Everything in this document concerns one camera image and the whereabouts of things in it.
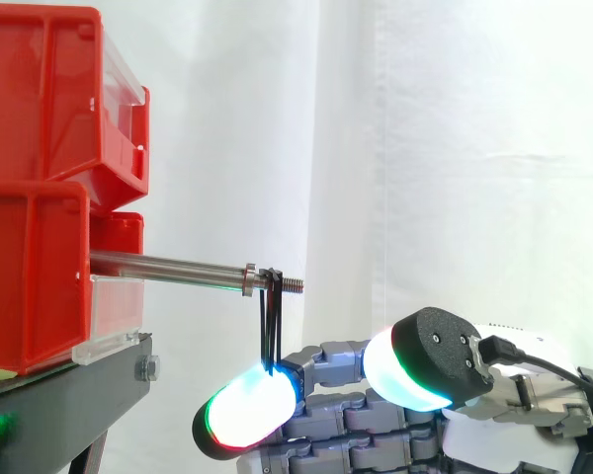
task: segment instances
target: red plastic crate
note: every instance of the red plastic crate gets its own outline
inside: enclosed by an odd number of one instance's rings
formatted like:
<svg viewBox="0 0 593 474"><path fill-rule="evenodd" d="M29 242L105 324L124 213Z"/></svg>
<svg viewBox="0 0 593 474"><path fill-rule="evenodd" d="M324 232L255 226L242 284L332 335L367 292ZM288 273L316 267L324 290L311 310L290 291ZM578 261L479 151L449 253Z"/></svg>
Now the red plastic crate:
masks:
<svg viewBox="0 0 593 474"><path fill-rule="evenodd" d="M139 214L92 217L76 183L0 184L0 368L70 358L91 336L90 246L139 253L142 229ZM140 326L141 313L128 318ZM96 336L119 329L116 316L98 324Z"/></svg>
<svg viewBox="0 0 593 474"><path fill-rule="evenodd" d="M141 198L148 109L97 10L0 4L0 182L78 182L98 214Z"/></svg>

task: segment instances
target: robotic hand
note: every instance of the robotic hand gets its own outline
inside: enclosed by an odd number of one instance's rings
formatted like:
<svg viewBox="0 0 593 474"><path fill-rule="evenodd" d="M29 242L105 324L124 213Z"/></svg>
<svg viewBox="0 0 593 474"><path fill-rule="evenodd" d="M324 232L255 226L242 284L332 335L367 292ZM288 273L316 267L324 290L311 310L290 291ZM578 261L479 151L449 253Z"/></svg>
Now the robotic hand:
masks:
<svg viewBox="0 0 593 474"><path fill-rule="evenodd" d="M530 355L546 353L557 365ZM581 375L553 343L425 308L371 341L247 372L203 406L194 438L239 456L238 474L593 474L593 372ZM313 394L363 378L365 393Z"/></svg>

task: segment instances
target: white backdrop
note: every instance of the white backdrop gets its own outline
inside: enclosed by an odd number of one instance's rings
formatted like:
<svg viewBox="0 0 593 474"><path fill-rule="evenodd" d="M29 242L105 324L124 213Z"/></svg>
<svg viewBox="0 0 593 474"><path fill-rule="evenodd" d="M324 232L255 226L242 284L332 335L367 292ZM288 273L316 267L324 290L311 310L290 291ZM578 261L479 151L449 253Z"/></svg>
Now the white backdrop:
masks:
<svg viewBox="0 0 593 474"><path fill-rule="evenodd" d="M91 1L152 95L145 252L305 276L286 351L433 304L593 365L593 2L487 3ZM257 311L146 286L162 374L102 474L234 472L190 426Z"/></svg>

